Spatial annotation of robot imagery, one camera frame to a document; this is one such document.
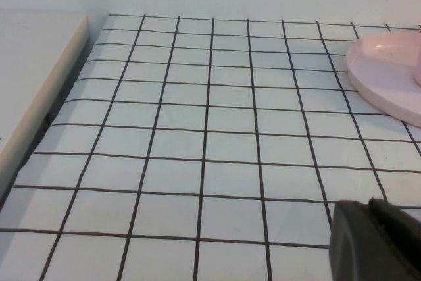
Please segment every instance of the black grid line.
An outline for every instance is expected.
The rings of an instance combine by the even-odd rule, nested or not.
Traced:
[[[54,230],[32,230],[24,228],[0,228],[0,232],[25,232],[25,233],[34,233],[34,234],[58,234],[58,231]],[[103,237],[117,237],[117,238],[127,238],[125,234],[117,233],[101,233],[101,232],[63,232],[62,235],[71,235],[71,236],[103,236]],[[239,244],[251,244],[251,245],[264,245],[265,242],[260,242],[258,240],[223,240],[218,238],[194,238],[194,237],[184,237],[184,236],[161,236],[161,235],[139,235],[132,234],[132,238],[138,239],[153,239],[153,240],[185,240],[191,242],[213,242],[213,243],[239,243]],[[284,246],[284,247],[299,247],[299,248],[317,248],[317,249],[328,249],[328,245],[311,245],[306,243],[278,243],[270,242],[269,246]]]
[[[323,197],[323,201],[324,201],[324,208],[326,210],[326,216],[328,218],[329,227],[332,227],[332,217],[331,217],[329,205],[328,205],[328,202],[327,202],[328,199],[326,197],[326,191],[324,189],[322,177],[320,175],[320,171],[319,171],[319,168],[318,168],[316,153],[314,152],[314,147],[313,147],[311,135],[310,135],[309,124],[307,122],[307,117],[305,115],[304,106],[303,106],[303,100],[301,99],[301,94],[300,94],[300,91],[299,91],[299,88],[298,88],[298,81],[297,81],[297,76],[295,74],[295,69],[294,69],[294,65],[293,65],[293,62],[292,62],[292,57],[289,54],[289,45],[288,45],[284,21],[282,21],[282,30],[283,30],[284,36],[285,36],[285,46],[287,47],[287,51],[288,51],[289,63],[291,64],[291,69],[292,69],[294,82],[295,82],[295,88],[296,88],[298,100],[299,100],[299,103],[300,103],[301,114],[303,115],[303,121],[304,121],[304,125],[305,125],[305,130],[306,130],[306,133],[307,133],[306,137],[309,141],[309,147],[310,147],[310,150],[311,150],[311,156],[312,156],[312,159],[313,159],[314,169],[316,171],[317,180],[318,180],[318,183],[319,183],[319,186],[320,186],[320,191],[322,192],[322,197]]]
[[[126,62],[122,59],[90,59],[86,61],[86,63],[91,62]],[[160,62],[144,62],[144,61],[130,61],[131,63],[139,63],[139,64],[162,64],[166,65],[166,63],[160,63]],[[178,65],[178,66],[204,66],[207,67],[206,64],[185,64],[185,63],[171,63],[171,65]],[[212,65],[212,67],[220,67],[220,68],[247,68],[247,66],[232,66],[232,65]],[[274,70],[291,70],[290,68],[282,68],[282,67],[256,67],[256,69],[274,69]],[[332,72],[331,70],[320,70],[320,69],[305,69],[305,68],[296,68],[295,70],[311,70],[313,72]],[[338,73],[347,73],[346,70],[336,70]]]
[[[26,184],[16,184],[13,186],[16,189],[34,189],[34,190],[67,190],[74,191],[75,187],[69,186],[37,186],[37,185],[26,185]],[[79,187],[79,191],[87,192],[111,192],[111,193],[128,193],[136,194],[137,190],[123,190],[123,189],[109,189],[109,188],[91,188],[91,187]],[[337,200],[313,200],[313,199],[292,199],[292,198],[281,198],[281,197],[243,197],[241,195],[220,195],[220,194],[200,194],[200,193],[184,193],[184,192],[156,192],[142,190],[142,195],[164,195],[164,196],[176,196],[176,197],[206,197],[212,199],[231,199],[231,200],[251,200],[251,201],[274,201],[274,202],[294,202],[294,203],[313,203],[313,204],[325,204],[327,201],[328,204],[336,204]],[[421,205],[396,205],[400,209],[421,209]],[[4,230],[14,229],[14,230],[24,230],[25,228],[3,228]]]
[[[143,18],[142,18],[142,21],[141,21],[141,23],[140,23],[139,30],[137,31],[136,38],[135,38],[134,43],[133,43],[133,45],[132,45],[132,49],[130,50],[129,56],[128,56],[127,61],[126,61],[126,64],[124,65],[124,69],[123,69],[122,74],[121,74],[121,76],[120,76],[120,79],[121,79],[121,80],[123,79],[123,76],[124,76],[124,74],[125,74],[125,72],[126,72],[126,69],[127,69],[127,66],[128,66],[129,60],[130,60],[130,57],[132,56],[132,53],[133,53],[133,50],[134,50],[134,48],[135,48],[135,44],[136,44],[137,38],[139,37],[140,30],[141,30],[141,28],[142,28],[142,26],[143,26],[143,22],[144,22],[144,21],[145,21],[145,17],[143,17]],[[120,81],[117,83],[117,85],[116,85],[116,88],[115,88],[114,93],[113,93],[113,95],[112,95],[112,99],[111,99],[111,101],[110,101],[109,107],[108,107],[108,109],[107,109],[107,112],[105,113],[105,116],[104,116],[104,119],[103,119],[102,125],[101,125],[101,127],[100,127],[100,129],[99,129],[99,131],[98,131],[98,134],[97,134],[97,137],[96,137],[95,141],[93,142],[93,145],[92,145],[91,151],[89,152],[89,155],[87,156],[87,160],[86,160],[85,165],[84,165],[84,167],[83,167],[83,169],[82,169],[82,172],[81,172],[81,173],[80,173],[80,175],[79,175],[79,179],[78,179],[78,182],[77,182],[77,184],[76,184],[76,187],[75,187],[74,193],[73,193],[73,195],[72,195],[72,199],[70,200],[70,203],[69,203],[69,206],[68,206],[68,208],[67,208],[66,214],[65,214],[65,216],[64,216],[64,218],[63,218],[63,220],[62,220],[62,223],[61,223],[61,226],[60,226],[60,230],[59,230],[59,232],[58,232],[58,234],[57,234],[57,237],[56,237],[56,239],[55,239],[55,241],[54,241],[54,244],[53,244],[53,246],[52,246],[52,248],[51,248],[51,250],[50,250],[50,253],[49,253],[49,255],[48,255],[47,261],[46,261],[46,263],[45,263],[45,266],[44,266],[43,271],[42,271],[42,273],[41,273],[41,276],[40,276],[40,278],[39,278],[39,280],[40,280],[40,281],[43,281],[43,280],[45,279],[45,275],[47,274],[47,271],[48,271],[48,268],[49,268],[49,265],[50,265],[51,259],[53,258],[54,252],[55,252],[55,250],[56,250],[56,248],[57,248],[57,244],[59,243],[59,240],[60,240],[61,234],[62,234],[62,232],[63,232],[63,230],[64,230],[64,225],[65,225],[65,224],[66,224],[66,222],[67,222],[67,219],[68,219],[68,217],[69,217],[69,215],[70,215],[70,210],[72,209],[72,206],[73,206],[74,200],[75,200],[76,195],[77,195],[77,193],[78,193],[78,188],[80,187],[80,184],[81,184],[81,182],[82,182],[82,178],[84,177],[84,174],[85,174],[85,171],[86,171],[86,169],[87,169],[87,166],[88,166],[89,162],[91,161],[92,154],[93,154],[93,152],[95,151],[95,148],[96,148],[96,146],[97,146],[97,144],[98,144],[99,138],[101,137],[102,131],[104,130],[104,125],[105,125],[105,123],[106,123],[106,121],[107,121],[107,119],[108,119],[108,116],[109,116],[109,114],[110,114],[112,104],[114,103],[114,100],[115,100],[115,98],[116,98],[116,96],[117,96],[117,91],[118,91],[118,89],[119,89],[119,87],[120,87],[121,80],[120,80]]]
[[[200,237],[201,237],[202,212],[203,212],[203,188],[205,185],[206,146],[207,146],[207,135],[208,135],[207,132],[208,132],[208,117],[209,117],[209,96],[211,92],[214,25],[215,25],[215,20],[212,19],[212,30],[211,30],[211,35],[210,35],[210,49],[209,49],[208,82],[207,82],[206,106],[205,106],[205,127],[203,131],[203,150],[202,150],[202,166],[201,166],[200,189],[199,189],[199,206],[197,208],[196,246],[195,246],[195,261],[194,261],[194,266],[193,266],[193,281],[197,281],[197,275],[199,272],[199,252],[200,252]]]
[[[69,102],[77,102],[77,101],[96,101],[96,102],[109,102],[108,99],[95,99],[95,98],[76,98],[67,100],[64,103]],[[133,103],[133,104],[139,104],[139,105],[157,105],[156,102],[148,102],[148,101],[124,101],[124,100],[115,100],[115,103]],[[164,102],[162,105],[181,105],[186,107],[205,107],[205,105],[196,105],[193,103],[171,103],[171,102]],[[236,106],[230,106],[230,105],[209,105],[209,107],[215,107],[215,108],[227,108],[227,109],[252,109],[252,107],[236,107]],[[257,110],[271,110],[271,111],[291,111],[291,112],[300,112],[301,110],[297,109],[278,109],[278,108],[262,108],[258,107]],[[347,112],[340,112],[340,111],[320,111],[320,110],[306,110],[305,112],[311,112],[311,113],[334,113],[334,114],[347,114]],[[390,116],[386,113],[364,113],[364,112],[354,112],[354,115],[382,115],[382,116]]]
[[[96,43],[94,46],[104,46],[104,45],[117,45],[117,46],[132,46],[131,44],[125,43],[115,43],[115,42],[105,42],[105,43]],[[136,47],[160,47],[164,49],[170,49],[171,46],[167,45],[156,45],[156,44],[137,44]],[[175,46],[175,49],[191,49],[191,50],[198,50],[198,51],[208,51],[204,47],[185,47],[185,46]],[[213,49],[214,51],[221,51],[221,52],[244,52],[248,53],[248,50],[245,49]],[[266,54],[288,54],[286,51],[252,51],[252,53],[266,53]],[[318,53],[318,52],[289,52],[292,55],[326,55],[325,53]],[[339,53],[330,53],[330,55],[334,56],[345,56],[345,54]]]
[[[76,82],[83,82],[86,80],[108,80],[112,82],[117,82],[119,79],[116,78],[103,78],[103,77],[86,77],[77,79]],[[123,82],[154,82],[161,84],[161,80],[138,80],[138,79],[123,79]],[[167,82],[167,84],[176,84],[176,85],[189,85],[189,86],[208,86],[203,82]],[[250,88],[250,85],[234,85],[234,84],[210,84],[210,86],[219,86],[219,87],[238,87],[238,88]],[[295,89],[294,87],[288,86],[255,86],[255,88],[264,88],[264,89]],[[303,87],[298,89],[301,90],[324,90],[324,91],[341,91],[339,88],[314,88],[314,87]],[[345,91],[355,92],[353,89],[345,89]]]
[[[122,29],[122,28],[103,28],[102,31],[137,31],[135,29]],[[164,34],[173,34],[173,32],[170,31],[159,31],[159,30],[147,30],[144,29],[142,32],[154,32],[154,33],[164,33]],[[189,36],[209,36],[210,33],[191,33],[191,32],[178,32],[178,34],[183,35],[189,35]],[[215,34],[216,36],[229,36],[229,37],[239,37],[239,38],[246,38],[246,35],[242,34]],[[250,35],[251,39],[283,39],[284,37],[280,36],[252,36]],[[303,39],[306,41],[320,41],[320,39],[314,39],[314,38],[296,38],[296,37],[289,37],[289,39]],[[338,41],[338,42],[352,42],[351,39],[325,39],[325,41]]]
[[[134,17],[142,17],[143,15],[139,14],[109,14],[109,16],[134,16]],[[148,16],[149,18],[158,18],[158,19],[174,19],[176,20],[177,17],[172,16]],[[181,20],[204,20],[204,21],[211,21],[211,18],[180,18]],[[241,19],[223,19],[223,18],[215,18],[215,21],[231,21],[231,22],[246,22],[246,20]],[[280,21],[270,21],[270,20],[249,20],[250,22],[267,22],[267,23],[273,23],[273,24],[281,24]],[[286,24],[317,24],[317,21],[315,22],[306,22],[306,21],[285,21]],[[329,22],[320,22],[320,25],[324,26],[349,26],[349,24],[344,23],[329,23]],[[361,28],[384,28],[383,26],[379,25],[364,25],[364,24],[356,24],[355,26],[361,27]],[[393,29],[402,29],[402,30],[417,30],[416,28],[407,28],[407,27],[393,27]]]
[[[87,126],[87,127],[101,127],[101,124],[89,124],[89,123],[55,123],[50,125],[50,127],[55,126]],[[133,128],[138,130],[152,130],[153,127],[146,127],[146,126],[129,126],[129,125],[104,125],[105,128]],[[184,131],[184,132],[208,132],[208,133],[224,133],[224,134],[242,134],[242,135],[256,135],[256,132],[243,132],[243,131],[235,131],[235,130],[201,130],[201,129],[193,129],[193,128],[158,128],[156,130],[164,130],[164,131]],[[329,135],[317,135],[317,134],[283,134],[283,133],[258,133],[257,135],[262,136],[285,136],[285,137],[294,137],[294,138],[307,138],[308,136],[312,138],[330,138],[336,140],[360,140],[360,138],[353,138],[349,136],[329,136]],[[383,138],[365,138],[366,141],[383,141],[383,142],[390,142],[390,143],[414,143],[417,144],[415,140],[390,140],[390,139],[383,139]]]
[[[68,155],[68,156],[88,156],[89,153],[67,153],[67,152],[44,152],[36,151],[33,155]],[[133,159],[146,159],[146,156],[135,156],[135,155],[119,155],[119,154],[107,154],[107,153],[93,153],[93,156],[104,156],[104,157],[120,157],[120,158],[133,158]],[[178,157],[149,157],[150,159],[162,160],[162,161],[197,161],[201,162],[202,159],[196,158],[178,158]],[[230,164],[246,164],[246,165],[257,165],[257,162],[253,161],[229,161],[222,159],[206,159],[206,162],[210,163],[230,163]],[[313,167],[314,165],[306,164],[289,164],[289,163],[264,163],[262,165],[267,166],[290,166],[290,167]],[[330,169],[349,169],[349,170],[361,170],[361,171],[378,171],[378,172],[394,172],[394,173],[413,173],[421,174],[421,170],[397,170],[397,169],[384,169],[384,168],[362,168],[352,166],[330,166],[330,165],[318,165],[319,168],[330,168]]]
[[[166,66],[164,82],[162,83],[161,94],[159,96],[157,113],[155,115],[155,121],[153,123],[153,129],[152,129],[152,132],[151,132],[151,139],[149,141],[149,146],[148,146],[148,149],[147,149],[147,154],[146,154],[146,158],[145,158],[145,162],[144,162],[144,165],[143,165],[143,170],[142,170],[142,174],[141,174],[141,178],[140,178],[140,182],[139,182],[139,188],[138,188],[138,191],[137,191],[136,202],[135,202],[134,209],[133,209],[132,219],[130,221],[130,227],[129,227],[129,231],[128,231],[128,237],[127,237],[126,243],[124,245],[123,255],[122,255],[121,264],[120,264],[120,269],[118,270],[118,276],[117,276],[117,280],[118,281],[120,281],[121,278],[122,278],[123,270],[124,270],[124,264],[126,263],[127,252],[128,252],[128,248],[129,248],[129,244],[130,244],[130,238],[132,236],[134,222],[136,220],[137,209],[139,208],[139,202],[140,202],[141,191],[142,191],[142,187],[143,187],[143,181],[145,179],[146,170],[147,170],[147,166],[148,166],[148,163],[149,163],[149,158],[151,156],[153,139],[155,137],[155,131],[157,130],[159,113],[161,111],[162,99],[164,97],[164,90],[165,90],[165,85],[166,85],[166,79],[168,78],[168,72],[170,70],[171,58],[172,58],[172,53],[174,52],[174,46],[176,44],[177,31],[178,31],[179,24],[180,24],[180,17],[178,17],[178,19],[177,19],[176,30],[174,32],[174,39],[172,40],[172,47],[171,47],[171,51],[170,51],[170,56],[168,58],[168,64]]]
[[[336,72],[336,69],[335,69],[334,63],[333,63],[333,61],[332,61],[332,58],[330,57],[330,54],[329,54],[328,48],[326,47],[326,44],[324,43],[324,39],[323,39],[323,35],[322,35],[322,29],[320,28],[320,25],[319,25],[319,23],[318,23],[318,22],[317,22],[317,28],[318,28],[318,32],[319,32],[319,34],[320,34],[320,39],[322,40],[322,43],[323,43],[324,49],[326,50],[326,53],[328,54],[328,58],[329,58],[329,61],[330,61],[331,66],[332,66],[332,70],[333,70],[333,71],[334,71],[334,73],[335,73],[335,77],[336,77],[336,80],[337,80],[337,84],[338,84],[338,85],[340,86],[340,88],[341,88],[342,95],[343,95],[343,98],[345,99],[345,102],[346,102],[346,104],[347,104],[349,114],[351,115],[351,118],[353,119],[353,122],[354,122],[355,128],[356,128],[356,130],[357,130],[357,134],[358,134],[358,136],[359,136],[359,138],[360,138],[360,140],[361,140],[361,144],[362,144],[362,146],[364,147],[364,151],[366,152],[366,156],[367,156],[368,162],[370,163],[370,166],[371,166],[371,167],[372,167],[372,169],[373,169],[373,174],[374,174],[374,177],[376,178],[376,181],[377,181],[377,183],[378,183],[378,185],[379,185],[379,188],[380,188],[380,190],[382,191],[383,199],[384,199],[385,201],[387,201],[386,192],[385,192],[385,190],[384,190],[384,188],[383,188],[382,183],[380,182],[380,178],[379,178],[379,176],[378,176],[378,174],[377,174],[377,171],[375,170],[373,160],[372,160],[371,155],[370,155],[370,153],[369,153],[369,151],[368,151],[368,148],[367,148],[366,142],[365,142],[364,138],[362,137],[362,134],[361,134],[360,128],[359,128],[359,126],[358,126],[357,120],[355,120],[355,116],[354,116],[354,113],[352,112],[351,106],[350,106],[350,104],[349,104],[349,100],[348,100],[347,94],[345,93],[345,90],[344,90],[344,89],[343,89],[343,87],[342,87],[342,83],[341,83],[341,81],[339,80],[339,76],[337,75],[337,72]]]
[[[253,76],[253,58],[251,54],[250,22],[248,20],[247,20],[247,35],[248,35],[248,42],[249,42],[251,94],[253,96],[253,112],[254,112],[254,117],[255,117],[257,167],[259,170],[260,197],[262,199],[262,217],[263,217],[264,243],[265,243],[265,249],[266,249],[266,264],[267,264],[267,270],[268,270],[268,281],[272,281],[272,261],[270,260],[268,220],[266,217],[266,203],[264,202],[264,184],[263,184],[262,157],[261,157],[262,155],[260,153],[259,124],[257,122],[255,79]]]

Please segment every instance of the grid paper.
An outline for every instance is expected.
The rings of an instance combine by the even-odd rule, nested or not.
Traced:
[[[329,280],[336,201],[421,218],[421,129],[346,74],[398,30],[111,15],[0,213],[0,278]]]

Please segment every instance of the black plastic object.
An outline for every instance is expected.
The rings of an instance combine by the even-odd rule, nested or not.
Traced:
[[[421,280],[421,223],[384,200],[338,201],[329,258],[334,281]]]

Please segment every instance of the pink dish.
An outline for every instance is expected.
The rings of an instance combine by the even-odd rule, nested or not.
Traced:
[[[356,40],[349,79],[373,106],[421,127],[421,33],[387,32]]]

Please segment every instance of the white square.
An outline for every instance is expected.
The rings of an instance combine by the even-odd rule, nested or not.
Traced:
[[[335,203],[329,203],[328,207],[329,207],[329,213],[331,214],[331,217],[334,218],[335,217]]]
[[[187,240],[132,238],[122,280],[192,280],[195,245]]]
[[[208,133],[206,158],[221,161],[257,162],[256,136]]]
[[[14,184],[74,187],[86,159],[87,156],[79,155],[31,155],[20,169]]]
[[[79,100],[64,103],[53,124],[102,124],[109,102]]]
[[[408,130],[416,141],[421,141],[421,128],[407,124]]]
[[[264,165],[262,174],[267,198],[323,200],[314,168]]]
[[[270,247],[274,280],[332,280],[328,249]]]
[[[141,103],[113,103],[106,125],[152,127],[157,107]]]
[[[337,74],[337,77],[339,78],[339,81],[341,82],[341,86],[344,90],[356,91],[351,81],[349,80],[348,74],[339,72]]]
[[[353,200],[368,203],[372,197],[383,199],[372,171],[320,168],[326,197],[329,201]]]
[[[211,19],[187,19],[181,18],[178,25],[178,33],[211,34]]]
[[[201,161],[151,159],[147,165],[143,191],[199,193]]]
[[[134,193],[79,191],[64,230],[126,234],[135,201]]]
[[[209,65],[210,55],[208,49],[174,49],[171,63]]]
[[[170,52],[170,47],[136,46],[130,60],[136,62],[167,64],[170,58]]]
[[[143,159],[95,155],[87,166],[80,186],[137,190],[144,163]]]
[[[86,79],[74,83],[66,100],[102,99],[111,100],[117,87],[116,80]]]
[[[319,166],[370,168],[360,140],[312,138]]]
[[[261,109],[300,110],[297,90],[255,88],[256,107]]]
[[[255,132],[251,109],[209,108],[208,131]]]
[[[13,188],[0,213],[0,228],[59,230],[71,190]]]
[[[259,139],[264,163],[313,165],[306,137],[260,135]]]
[[[163,82],[165,73],[166,64],[128,63],[123,79]]]
[[[414,144],[398,141],[366,141],[377,169],[421,170],[421,157]]]
[[[415,218],[418,222],[421,222],[421,210],[420,209],[401,209],[406,214]]]
[[[142,194],[133,234],[195,237],[198,197]]]
[[[206,105],[207,87],[205,85],[167,84],[163,103],[185,105]]]
[[[336,72],[348,72],[348,65],[345,56],[330,55]]]
[[[253,107],[251,88],[211,86],[209,105]]]
[[[168,82],[188,82],[191,84],[207,84],[209,77],[208,66],[170,65]]]
[[[52,126],[35,151],[89,153],[98,132],[99,128],[92,126]]]
[[[247,35],[247,22],[246,21],[215,20],[214,33],[246,36]]]
[[[96,45],[92,48],[88,61],[93,61],[95,59],[107,60],[118,60],[118,61],[127,61],[132,46],[129,45],[118,45],[118,44],[109,44],[109,45]]]
[[[284,37],[281,22],[250,22],[250,36]]]
[[[61,236],[45,280],[114,281],[125,241],[115,237]]]
[[[177,18],[158,18],[147,16],[143,22],[142,30],[175,32],[177,20]]]
[[[55,238],[53,234],[1,232],[2,280],[39,279]]]
[[[327,55],[291,54],[295,69],[302,70],[332,70]]]
[[[104,128],[96,153],[146,156],[151,130],[139,128]]]
[[[295,88],[292,70],[254,68],[255,87]]]
[[[287,52],[283,38],[250,38],[250,44],[254,52]]]
[[[253,67],[257,68],[283,68],[290,69],[288,54],[286,53],[263,53],[252,52]]]
[[[303,114],[297,111],[257,110],[259,133],[306,135]]]
[[[157,128],[205,128],[205,107],[187,105],[162,105],[159,111]]]
[[[201,242],[198,281],[253,280],[267,281],[264,245]]]
[[[354,113],[382,113],[365,101],[358,92],[346,91],[345,94],[347,95],[349,106]]]
[[[161,96],[162,83],[122,82],[116,96],[117,101],[155,102]]]
[[[321,24],[320,30],[322,31],[323,39],[356,39],[354,29],[349,26],[326,25]]]
[[[347,113],[306,112],[305,116],[312,136],[359,137],[354,121]]]
[[[249,51],[249,41],[245,36],[214,36],[213,49],[236,49]]]
[[[421,174],[378,172],[387,200],[394,205],[421,205]]]
[[[102,30],[98,36],[96,45],[103,43],[133,45],[137,31],[127,30]]]
[[[151,156],[200,159],[202,151],[202,132],[157,130]]]
[[[288,38],[320,39],[315,23],[285,22],[285,36]]]
[[[206,163],[204,194],[260,197],[257,165]]]
[[[330,228],[321,203],[266,202],[269,241],[329,245]]]
[[[120,79],[125,62],[93,61],[86,62],[80,71],[78,79],[84,78],[110,78]]]
[[[210,83],[213,85],[251,86],[249,68],[212,67]]]
[[[104,29],[138,30],[142,20],[141,16],[108,16]]]
[[[172,47],[174,33],[160,33],[142,30],[139,33],[136,45],[157,45]]]
[[[323,42],[315,39],[288,39],[288,47],[291,54],[294,53],[318,53],[326,54]]]
[[[386,25],[384,24],[380,27],[356,26],[355,30],[357,31],[357,34],[359,35],[360,38],[363,36],[369,36],[370,34],[379,34],[379,33],[384,33],[388,31]]]
[[[333,72],[296,70],[295,75],[300,88],[341,89]]]
[[[177,34],[176,47],[210,49],[211,36],[203,34]]]
[[[330,54],[346,54],[352,48],[353,41],[324,41]]]
[[[262,203],[204,197],[201,237],[264,241]]]
[[[355,115],[355,120],[360,128],[362,137],[365,139],[411,140],[402,121],[391,116]]]
[[[250,67],[249,52],[213,51],[212,65]]]
[[[305,111],[348,112],[342,91],[301,90]]]

